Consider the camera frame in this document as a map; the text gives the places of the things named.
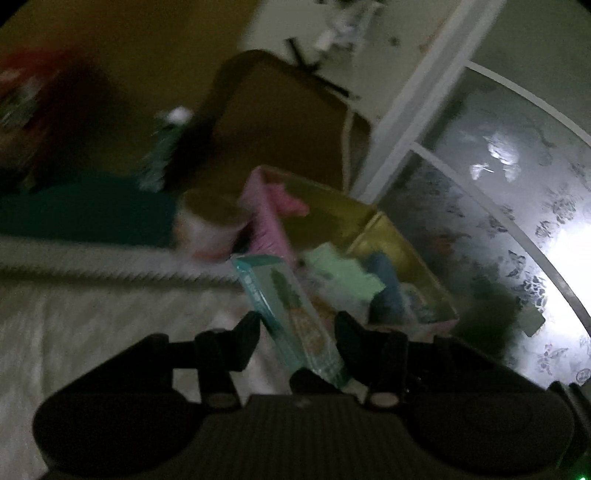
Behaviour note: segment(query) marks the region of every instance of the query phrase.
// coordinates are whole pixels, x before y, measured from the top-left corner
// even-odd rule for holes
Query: red object
[[[96,71],[75,50],[17,50],[0,70],[0,168],[22,180],[83,124]]]

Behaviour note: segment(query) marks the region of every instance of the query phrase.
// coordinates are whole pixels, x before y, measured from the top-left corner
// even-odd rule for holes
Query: teal box
[[[290,373],[308,368],[344,386],[349,376],[343,359],[289,265],[270,255],[235,257],[232,263]]]

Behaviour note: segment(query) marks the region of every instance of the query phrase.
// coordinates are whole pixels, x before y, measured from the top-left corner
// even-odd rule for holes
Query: pineapple image
[[[300,341],[308,360],[312,361],[310,356],[320,355],[326,348],[326,338],[322,327],[303,307],[300,295],[290,285],[283,273],[273,268],[271,281],[287,312],[291,330]]]

